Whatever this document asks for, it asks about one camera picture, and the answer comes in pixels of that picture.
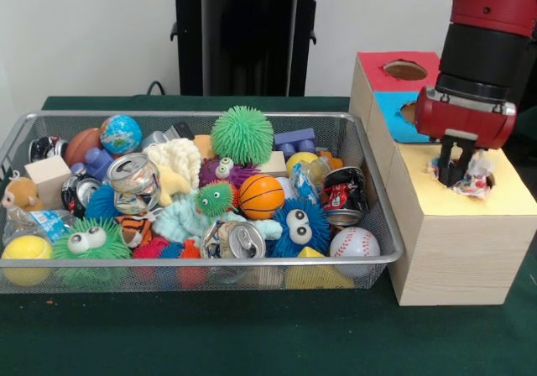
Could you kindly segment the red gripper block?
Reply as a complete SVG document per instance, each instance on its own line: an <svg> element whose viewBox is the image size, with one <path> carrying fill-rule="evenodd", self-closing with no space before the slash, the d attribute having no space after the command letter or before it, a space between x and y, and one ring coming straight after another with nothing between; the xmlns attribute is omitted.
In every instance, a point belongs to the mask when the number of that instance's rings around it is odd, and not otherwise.
<svg viewBox="0 0 537 376"><path fill-rule="evenodd" d="M430 138L441 140L441 153L437 160L440 183L456 183L467 172L468 165L478 149L499 149L513 132L517 107L511 102L491 103L457 97L424 87L417 97L415 124L417 131ZM455 167L451 164L451 151L455 139L461 154Z"/></svg>

